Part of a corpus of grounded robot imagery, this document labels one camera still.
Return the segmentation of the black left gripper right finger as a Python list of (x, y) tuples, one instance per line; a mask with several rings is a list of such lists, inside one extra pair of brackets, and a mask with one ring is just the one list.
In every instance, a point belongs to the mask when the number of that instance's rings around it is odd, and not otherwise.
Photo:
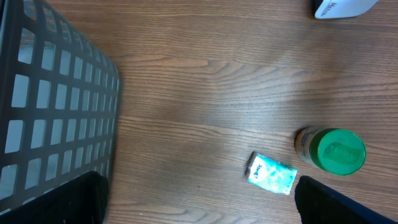
[(306, 175), (295, 188), (295, 204), (302, 224), (397, 224)]

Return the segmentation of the green lid jar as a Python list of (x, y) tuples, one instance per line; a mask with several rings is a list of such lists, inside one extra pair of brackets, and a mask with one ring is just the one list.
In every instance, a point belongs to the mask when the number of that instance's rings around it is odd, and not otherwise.
[(306, 163), (334, 175), (359, 171), (366, 161), (366, 145), (354, 132), (338, 128), (305, 128), (295, 140), (295, 151)]

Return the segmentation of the teal tissue packet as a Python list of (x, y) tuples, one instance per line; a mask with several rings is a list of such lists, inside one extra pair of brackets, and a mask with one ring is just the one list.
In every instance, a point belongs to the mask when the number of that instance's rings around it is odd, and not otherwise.
[(270, 159), (258, 152), (252, 152), (245, 176), (250, 184), (275, 194), (289, 195), (298, 170)]

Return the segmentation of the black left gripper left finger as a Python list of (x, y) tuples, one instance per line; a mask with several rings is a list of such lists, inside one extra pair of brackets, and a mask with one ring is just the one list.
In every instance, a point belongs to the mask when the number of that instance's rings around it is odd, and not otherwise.
[(1, 215), (1, 224), (101, 224), (108, 200), (108, 178), (89, 171)]

